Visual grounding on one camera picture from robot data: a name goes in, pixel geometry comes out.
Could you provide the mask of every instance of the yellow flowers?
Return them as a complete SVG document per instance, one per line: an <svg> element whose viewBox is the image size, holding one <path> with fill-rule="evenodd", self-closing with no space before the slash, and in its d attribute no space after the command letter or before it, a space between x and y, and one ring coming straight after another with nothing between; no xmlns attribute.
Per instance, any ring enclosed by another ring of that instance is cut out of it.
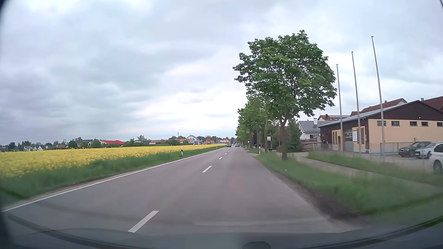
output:
<svg viewBox="0 0 443 249"><path fill-rule="evenodd" d="M66 149L33 152L4 152L0 153L0 176L17 176L39 169L58 167L83 166L88 163L117 159L127 156L147 156L157 153L178 152L203 149L222 144L201 144L185 146L142 146L99 149Z"/></svg>

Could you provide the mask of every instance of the tree trunk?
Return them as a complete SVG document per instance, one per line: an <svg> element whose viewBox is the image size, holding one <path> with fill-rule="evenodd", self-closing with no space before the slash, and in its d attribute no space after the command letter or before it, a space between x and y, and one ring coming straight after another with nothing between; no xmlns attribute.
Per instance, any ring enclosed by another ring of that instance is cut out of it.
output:
<svg viewBox="0 0 443 249"><path fill-rule="evenodd" d="M268 119L264 121L264 152L268 152Z"/></svg>
<svg viewBox="0 0 443 249"><path fill-rule="evenodd" d="M281 150L281 159L287 160L288 155L286 154L286 132L284 130L284 125L286 124L286 120L284 122L280 121L280 150Z"/></svg>

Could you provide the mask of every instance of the white solid edge line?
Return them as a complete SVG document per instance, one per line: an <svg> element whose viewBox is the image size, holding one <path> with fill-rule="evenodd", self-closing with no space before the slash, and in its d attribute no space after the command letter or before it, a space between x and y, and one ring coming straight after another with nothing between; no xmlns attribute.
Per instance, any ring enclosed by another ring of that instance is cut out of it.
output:
<svg viewBox="0 0 443 249"><path fill-rule="evenodd" d="M135 233L140 227L142 227L145 223L147 223L154 215L158 213L157 210L152 211L146 217L144 217L141 221L139 221L135 226L128 230L130 233Z"/></svg>
<svg viewBox="0 0 443 249"><path fill-rule="evenodd" d="M203 170L202 173L205 173L210 167L212 167L212 165L210 165L210 166L207 167L205 170Z"/></svg>
<svg viewBox="0 0 443 249"><path fill-rule="evenodd" d="M206 154L206 153L209 153L209 152L214 152L214 151L217 151L217 149L215 149L213 151L208 151L208 152L205 152L205 153L202 153L202 154L194 155L194 156L200 156L200 155L203 155L203 154ZM97 182L97 183L92 183L92 184L85 185L85 186L82 186L82 187L74 188L74 189L71 189L71 190L68 190L68 191L65 191L65 192L61 192L61 193L58 193L58 194L55 194L55 195L50 195L50 196L47 196L47 197L44 197L44 198L40 198L40 199L32 201L32 202L27 202L27 203L23 203L23 204L18 205L18 206L10 207L8 209L3 210L2 212L7 212L9 210L16 209L16 208L19 208L19 207L23 207L23 206L26 206L26 205L29 205L29 204L33 204L35 202L46 200L46 199L49 199L49 198L52 198L52 197L55 197L55 196L58 196L58 195L66 194L66 193L69 193L69 192L72 192L72 191L76 191L76 190L79 190L79 189L82 189L82 188L85 188L85 187L93 186L93 185L96 185L96 184L99 184L99 183L104 183L104 182L107 182L107 181L110 181L110 180L114 180L114 179L117 179L117 178L120 178L120 177L123 177L123 176L132 175L132 174L135 174L135 173L138 173L138 172L142 172L142 171L145 171L145 170L148 170L148 169L153 169L153 168L156 168L156 167L159 167L159 166L163 166L163 165L166 165L166 164L175 163L175 162L178 162L178 161L181 161L181 160L185 160L185 159L188 159L188 158L191 158L191 157L194 157L194 156L178 159L178 160L175 160L175 161L172 161L172 162L167 162L167 163L159 164L159 165L152 166L152 167L145 168L145 169L141 169L141 170L138 170L138 171L135 171L135 172L127 173L125 175L120 175L120 176L117 176L117 177L114 177L114 178L111 178L111 179L103 180L103 181L100 181L100 182Z"/></svg>

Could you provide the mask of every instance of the parked car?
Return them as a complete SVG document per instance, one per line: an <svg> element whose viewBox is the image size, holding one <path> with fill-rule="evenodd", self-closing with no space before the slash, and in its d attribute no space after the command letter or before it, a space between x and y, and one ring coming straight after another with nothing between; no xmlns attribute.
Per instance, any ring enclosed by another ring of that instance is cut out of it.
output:
<svg viewBox="0 0 443 249"><path fill-rule="evenodd" d="M431 156L431 150L435 146L435 144L437 144L437 143L436 142L432 142L432 143L428 144L424 148L416 149L416 157L417 158L429 159L429 157Z"/></svg>
<svg viewBox="0 0 443 249"><path fill-rule="evenodd" d="M437 174L443 173L443 142L438 142L431 150L431 156L429 162Z"/></svg>
<svg viewBox="0 0 443 249"><path fill-rule="evenodd" d="M405 156L414 157L416 149L424 148L424 147L428 146L428 144L430 144L430 143L431 143L430 141L415 142L415 143L409 145L408 147L400 148L398 150L398 155L400 155L401 157L405 157Z"/></svg>

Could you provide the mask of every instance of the beige building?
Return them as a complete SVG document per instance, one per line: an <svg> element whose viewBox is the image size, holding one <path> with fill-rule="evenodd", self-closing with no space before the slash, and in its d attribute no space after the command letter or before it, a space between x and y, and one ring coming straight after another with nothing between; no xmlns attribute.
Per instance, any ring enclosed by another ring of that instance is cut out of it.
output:
<svg viewBox="0 0 443 249"><path fill-rule="evenodd" d="M413 101L383 108L385 118L386 152L414 141L443 141L443 112L420 101ZM380 152L381 115L380 110L360 114L362 152ZM344 139L346 151L358 152L357 115L343 119L343 135L340 121L319 126L320 136L330 148L338 150Z"/></svg>

